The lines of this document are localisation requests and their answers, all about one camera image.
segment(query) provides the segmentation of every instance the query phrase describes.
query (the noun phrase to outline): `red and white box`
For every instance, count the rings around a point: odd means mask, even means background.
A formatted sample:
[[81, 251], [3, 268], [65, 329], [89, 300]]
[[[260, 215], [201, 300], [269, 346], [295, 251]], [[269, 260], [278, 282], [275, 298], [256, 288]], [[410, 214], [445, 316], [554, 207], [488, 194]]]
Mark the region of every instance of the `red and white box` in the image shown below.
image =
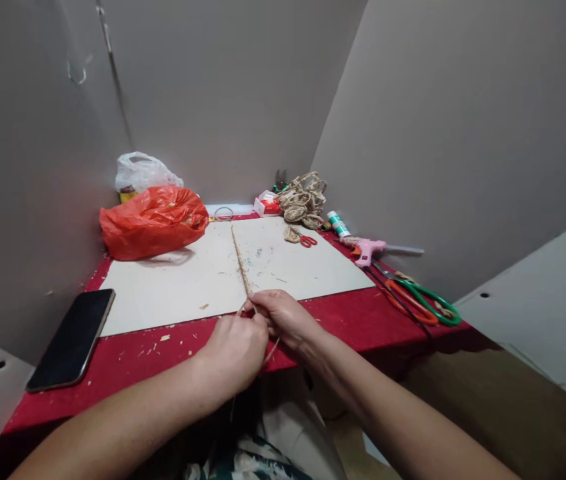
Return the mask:
[[278, 217], [281, 214], [281, 206], [274, 192], [265, 190], [254, 199], [254, 212], [259, 217]]

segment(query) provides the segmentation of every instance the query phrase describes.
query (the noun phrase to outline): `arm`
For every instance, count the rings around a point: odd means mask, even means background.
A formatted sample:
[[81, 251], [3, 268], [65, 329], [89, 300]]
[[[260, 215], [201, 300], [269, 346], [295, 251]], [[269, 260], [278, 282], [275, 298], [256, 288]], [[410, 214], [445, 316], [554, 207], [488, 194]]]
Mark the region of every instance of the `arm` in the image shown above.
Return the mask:
[[120, 479], [162, 444], [249, 386], [263, 364], [265, 319], [223, 317], [191, 359], [56, 429], [10, 477]]
[[262, 291], [250, 299], [268, 310], [270, 329], [334, 389], [402, 476], [517, 478], [454, 423], [323, 330], [289, 294]]

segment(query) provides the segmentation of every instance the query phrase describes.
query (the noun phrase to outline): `black phone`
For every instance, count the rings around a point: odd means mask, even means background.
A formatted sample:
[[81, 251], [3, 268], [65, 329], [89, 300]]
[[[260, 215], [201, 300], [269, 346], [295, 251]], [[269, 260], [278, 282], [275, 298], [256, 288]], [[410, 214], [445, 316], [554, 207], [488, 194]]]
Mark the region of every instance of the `black phone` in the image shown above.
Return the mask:
[[107, 289], [74, 299], [25, 390], [49, 390], [82, 380], [114, 296], [114, 290]]

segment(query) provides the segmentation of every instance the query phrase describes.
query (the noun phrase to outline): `hand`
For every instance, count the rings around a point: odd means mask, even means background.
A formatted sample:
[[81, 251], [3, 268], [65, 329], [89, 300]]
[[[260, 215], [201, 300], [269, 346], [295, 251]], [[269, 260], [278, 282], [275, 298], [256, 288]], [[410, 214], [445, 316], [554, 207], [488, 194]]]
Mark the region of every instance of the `hand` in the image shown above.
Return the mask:
[[194, 357], [210, 389], [222, 393], [223, 400], [245, 390], [263, 366], [269, 334], [264, 316], [241, 318], [226, 315], [216, 322], [207, 344]]
[[312, 335], [323, 332], [309, 312], [284, 290], [262, 290], [251, 294], [245, 310], [251, 310], [254, 305], [258, 315], [268, 317], [270, 334], [280, 335], [292, 350], [298, 350]]

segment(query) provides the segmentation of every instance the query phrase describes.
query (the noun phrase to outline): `red scissors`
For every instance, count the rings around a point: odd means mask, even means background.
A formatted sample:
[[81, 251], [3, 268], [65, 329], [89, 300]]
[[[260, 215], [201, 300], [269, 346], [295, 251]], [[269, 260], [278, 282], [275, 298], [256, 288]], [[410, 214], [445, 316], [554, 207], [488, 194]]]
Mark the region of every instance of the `red scissors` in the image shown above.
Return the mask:
[[312, 245], [318, 245], [318, 240], [316, 240], [312, 237], [308, 237], [306, 235], [303, 235], [298, 230], [296, 230], [294, 227], [290, 227], [290, 228], [291, 228], [292, 232], [294, 232], [296, 235], [298, 235], [301, 238], [301, 245], [304, 246], [305, 248], [310, 248]]

